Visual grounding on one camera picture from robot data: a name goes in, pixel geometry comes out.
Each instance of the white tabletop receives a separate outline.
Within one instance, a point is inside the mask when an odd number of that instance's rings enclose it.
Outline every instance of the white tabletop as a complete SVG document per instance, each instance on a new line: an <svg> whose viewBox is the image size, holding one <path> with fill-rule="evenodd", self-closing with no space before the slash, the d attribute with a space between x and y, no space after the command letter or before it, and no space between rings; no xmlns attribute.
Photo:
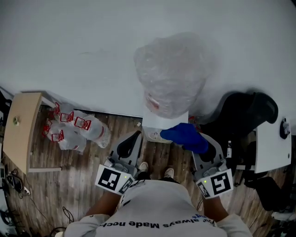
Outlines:
<svg viewBox="0 0 296 237"><path fill-rule="evenodd" d="M296 131L291 0L9 0L0 1L0 22L0 86L12 94L44 90L78 109L141 117L135 50L195 32L216 63L190 114L255 88L285 108Z"/></svg>
<svg viewBox="0 0 296 237"><path fill-rule="evenodd" d="M291 134L286 139L279 135L280 124L285 116L279 111L274 124L264 122L256 129L257 156L255 173L261 173L291 164Z"/></svg>

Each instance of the power strip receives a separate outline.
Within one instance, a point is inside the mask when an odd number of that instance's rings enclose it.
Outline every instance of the power strip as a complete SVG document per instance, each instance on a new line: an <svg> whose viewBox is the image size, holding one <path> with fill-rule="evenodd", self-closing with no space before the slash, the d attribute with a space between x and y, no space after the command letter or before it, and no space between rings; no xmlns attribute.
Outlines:
<svg viewBox="0 0 296 237"><path fill-rule="evenodd" d="M25 190L25 193L30 196L31 195L31 192L29 191L29 189L27 189L25 186L24 186L24 190Z"/></svg>

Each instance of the white sneaker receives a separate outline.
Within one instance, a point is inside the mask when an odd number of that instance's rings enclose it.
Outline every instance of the white sneaker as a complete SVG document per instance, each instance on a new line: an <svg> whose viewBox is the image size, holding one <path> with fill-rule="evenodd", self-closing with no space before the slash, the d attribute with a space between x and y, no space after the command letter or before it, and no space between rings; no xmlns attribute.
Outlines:
<svg viewBox="0 0 296 237"><path fill-rule="evenodd" d="M147 162L142 162L139 166L139 170L141 170L141 172L148 172L149 169L149 165Z"/></svg>
<svg viewBox="0 0 296 237"><path fill-rule="evenodd" d="M174 178L174 174L175 174L175 171L173 168L168 168L166 171L165 171L165 176L164 178Z"/></svg>

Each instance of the clear plastic bag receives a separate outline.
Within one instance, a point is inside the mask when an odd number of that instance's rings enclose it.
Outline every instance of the clear plastic bag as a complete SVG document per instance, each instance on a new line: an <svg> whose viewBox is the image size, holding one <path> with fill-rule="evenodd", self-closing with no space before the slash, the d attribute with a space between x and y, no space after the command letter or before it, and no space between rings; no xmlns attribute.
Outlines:
<svg viewBox="0 0 296 237"><path fill-rule="evenodd" d="M69 115L73 111L73 107L69 104L59 104L55 103L55 108L51 109L52 118L55 118L56 121L65 122L65 120L69 120Z"/></svg>
<svg viewBox="0 0 296 237"><path fill-rule="evenodd" d="M77 119L75 126L80 128L79 133L82 136L95 142L99 147L105 148L108 146L111 137L110 131L106 124L93 115Z"/></svg>
<svg viewBox="0 0 296 237"><path fill-rule="evenodd" d="M157 38L134 54L146 106L164 118L177 118L196 101L209 75L209 56L195 33Z"/></svg>
<svg viewBox="0 0 296 237"><path fill-rule="evenodd" d="M62 113L61 114L61 123L64 123L66 126L71 127L73 131L80 132L81 128L75 126L78 120L85 118L88 116L86 113L81 112L80 110L72 110L69 113Z"/></svg>
<svg viewBox="0 0 296 237"><path fill-rule="evenodd" d="M77 150L83 152L86 147L86 139L83 136L55 120L47 120L42 135L52 142L57 142L61 150Z"/></svg>

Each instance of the wooden floor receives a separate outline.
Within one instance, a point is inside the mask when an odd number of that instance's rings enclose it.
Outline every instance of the wooden floor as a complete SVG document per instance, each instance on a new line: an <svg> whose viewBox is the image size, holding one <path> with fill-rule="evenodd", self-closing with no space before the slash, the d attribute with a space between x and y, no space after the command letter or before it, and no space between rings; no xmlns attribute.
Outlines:
<svg viewBox="0 0 296 237"><path fill-rule="evenodd" d="M142 120L139 118L127 118L113 115L97 114L102 122L108 124L112 133L112 141L120 135L129 131L140 130L137 126ZM19 176L24 180L26 187L30 186L31 196L19 199L14 190L8 198L11 209L16 210L20 215L17 218L22 222L26 231L31 227L42 236L49 235L54 227L68 225L68 219L62 211L65 206L74 216L74 220L82 218L87 210L100 198L103 190L94 185L99 164L102 164L108 155L109 147L101 149L92 142L87 142L83 155L76 151L61 151L57 144L51 143L49 139L41 136L43 125L46 120L45 109L38 114L33 145L31 168L41 167L63 167L62 172L51 173L30 173L25 176L19 171ZM175 169L175 180L184 185L191 196L196 207L201 200L201 194L197 186L193 183L190 174L192 166L191 153L183 151L173 144L161 144L147 142L145 139L142 146L142 154L138 162L147 161L151 168L152 178L159 179L165 169L173 167ZM13 170L15 165L5 158L9 170ZM283 173L284 168L271 171L269 176L273 177L277 184L282 187L285 180L291 181L293 175L290 172ZM235 175L238 181L241 173ZM32 200L46 219L34 206ZM222 202L229 213L240 215L243 221L254 233L255 237L264 237L273 224L271 212L266 212L256 194L256 191L241 185L234 188L222 196Z"/></svg>

